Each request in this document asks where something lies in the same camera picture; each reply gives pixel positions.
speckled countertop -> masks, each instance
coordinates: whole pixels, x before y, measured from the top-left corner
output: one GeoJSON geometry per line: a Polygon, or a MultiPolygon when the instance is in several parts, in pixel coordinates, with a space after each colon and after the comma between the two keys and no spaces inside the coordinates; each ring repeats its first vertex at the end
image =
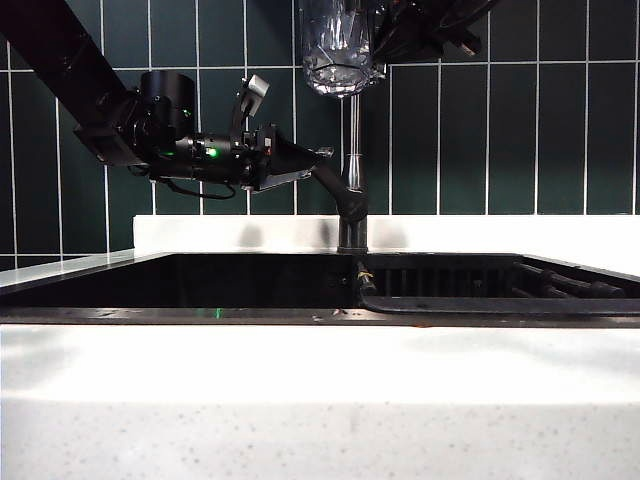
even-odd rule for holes
{"type": "Polygon", "coordinates": [[[640,330],[1,334],[2,478],[640,476],[640,330]]]}

sink basin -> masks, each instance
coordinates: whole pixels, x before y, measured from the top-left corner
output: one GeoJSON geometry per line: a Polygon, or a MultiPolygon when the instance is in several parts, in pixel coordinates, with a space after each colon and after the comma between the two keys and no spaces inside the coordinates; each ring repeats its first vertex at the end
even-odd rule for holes
{"type": "Polygon", "coordinates": [[[510,254],[173,254],[0,288],[0,306],[640,316],[640,279],[510,254]]]}

clear plastic cup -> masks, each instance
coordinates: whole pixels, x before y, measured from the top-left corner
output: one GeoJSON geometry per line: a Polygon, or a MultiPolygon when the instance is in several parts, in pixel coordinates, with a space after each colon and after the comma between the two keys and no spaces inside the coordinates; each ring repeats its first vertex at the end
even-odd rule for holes
{"type": "Polygon", "coordinates": [[[321,95],[360,93],[374,77],[369,0],[302,0],[303,67],[321,95]]]}

tile wall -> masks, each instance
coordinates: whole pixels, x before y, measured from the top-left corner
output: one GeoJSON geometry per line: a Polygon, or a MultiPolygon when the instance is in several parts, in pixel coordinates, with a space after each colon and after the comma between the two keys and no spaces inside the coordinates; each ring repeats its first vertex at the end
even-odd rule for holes
{"type": "MultiPolygon", "coordinates": [[[[193,78],[202,130],[227,129],[241,78],[257,73],[271,90],[252,127],[343,151],[348,103],[305,85],[291,0],[69,4],[126,85],[150,68],[193,78]]],[[[450,48],[394,65],[364,94],[371,212],[637,213],[638,0],[503,0],[473,29],[478,57],[450,48]]],[[[227,202],[179,196],[99,166],[73,127],[2,41],[0,269],[130,248],[138,214],[334,212],[313,180],[227,202]]]]}

wire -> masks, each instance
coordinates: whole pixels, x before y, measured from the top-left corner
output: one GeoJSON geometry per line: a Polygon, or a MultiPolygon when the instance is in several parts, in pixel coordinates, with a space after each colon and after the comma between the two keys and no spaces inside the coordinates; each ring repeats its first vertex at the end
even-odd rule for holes
{"type": "Polygon", "coordinates": [[[228,183],[223,183],[222,185],[224,185],[225,187],[227,187],[227,189],[231,192],[229,195],[216,195],[214,193],[200,193],[200,192],[194,192],[192,190],[188,190],[186,188],[182,188],[179,187],[178,185],[176,185],[173,180],[169,179],[169,178],[158,178],[156,181],[160,182],[160,183],[164,183],[167,187],[169,187],[169,189],[172,192],[175,193],[180,193],[182,195],[189,195],[191,197],[197,197],[197,198],[206,198],[208,200],[230,200],[233,197],[236,196],[236,190],[235,188],[233,188],[231,185],[229,185],[228,183]]]}

